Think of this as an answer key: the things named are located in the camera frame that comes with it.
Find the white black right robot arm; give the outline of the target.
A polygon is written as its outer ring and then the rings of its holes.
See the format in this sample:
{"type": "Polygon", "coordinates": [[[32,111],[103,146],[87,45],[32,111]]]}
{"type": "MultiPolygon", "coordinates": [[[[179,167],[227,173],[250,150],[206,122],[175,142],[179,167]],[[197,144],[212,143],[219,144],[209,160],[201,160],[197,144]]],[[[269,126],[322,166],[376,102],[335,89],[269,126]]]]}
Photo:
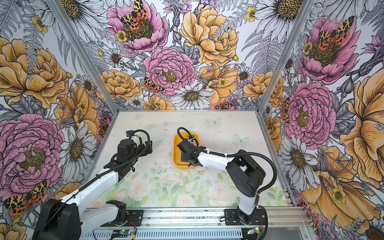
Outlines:
{"type": "Polygon", "coordinates": [[[187,162],[189,166],[212,167],[228,173],[241,193],[236,219],[245,225],[250,224],[254,218],[262,191],[261,186],[266,177],[265,170],[254,157],[261,158],[267,163],[270,163],[271,160],[259,153],[244,150],[239,150],[235,154],[212,152],[186,140],[177,144],[177,148],[181,151],[181,161],[187,162]]]}

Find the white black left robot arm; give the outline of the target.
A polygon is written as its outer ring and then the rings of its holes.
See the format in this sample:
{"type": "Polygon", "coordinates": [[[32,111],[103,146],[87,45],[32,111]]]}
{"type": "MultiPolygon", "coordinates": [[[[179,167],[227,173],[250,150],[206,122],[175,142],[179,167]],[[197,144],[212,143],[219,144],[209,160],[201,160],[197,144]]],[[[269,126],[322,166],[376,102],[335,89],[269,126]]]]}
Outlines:
{"type": "Polygon", "coordinates": [[[133,172],[139,157],[151,153],[152,141],[146,131],[128,131],[127,138],[120,141],[117,153],[100,173],[71,194],[43,204],[32,238],[79,240],[104,224],[124,225],[129,220],[125,203],[109,200],[95,210],[87,212],[86,209],[108,188],[133,172]]]}

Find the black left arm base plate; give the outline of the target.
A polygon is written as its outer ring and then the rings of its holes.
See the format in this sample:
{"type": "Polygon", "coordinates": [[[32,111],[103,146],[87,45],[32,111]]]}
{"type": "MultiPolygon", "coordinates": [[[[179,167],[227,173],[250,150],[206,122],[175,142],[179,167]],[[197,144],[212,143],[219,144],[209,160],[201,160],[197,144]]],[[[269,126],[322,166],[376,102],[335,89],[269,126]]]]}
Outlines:
{"type": "Polygon", "coordinates": [[[102,227],[140,227],[143,221],[144,210],[127,210],[127,219],[123,222],[110,222],[102,225],[102,227]]]}

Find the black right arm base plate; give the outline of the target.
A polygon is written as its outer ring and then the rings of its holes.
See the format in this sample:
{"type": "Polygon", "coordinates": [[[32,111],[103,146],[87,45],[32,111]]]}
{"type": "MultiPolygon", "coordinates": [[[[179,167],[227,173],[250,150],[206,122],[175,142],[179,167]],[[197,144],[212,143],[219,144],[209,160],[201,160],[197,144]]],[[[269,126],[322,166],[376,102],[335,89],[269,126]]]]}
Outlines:
{"type": "Polygon", "coordinates": [[[265,209],[256,208],[251,215],[247,215],[236,209],[224,209],[225,224],[227,226],[265,226],[268,223],[268,215],[265,209]]]}

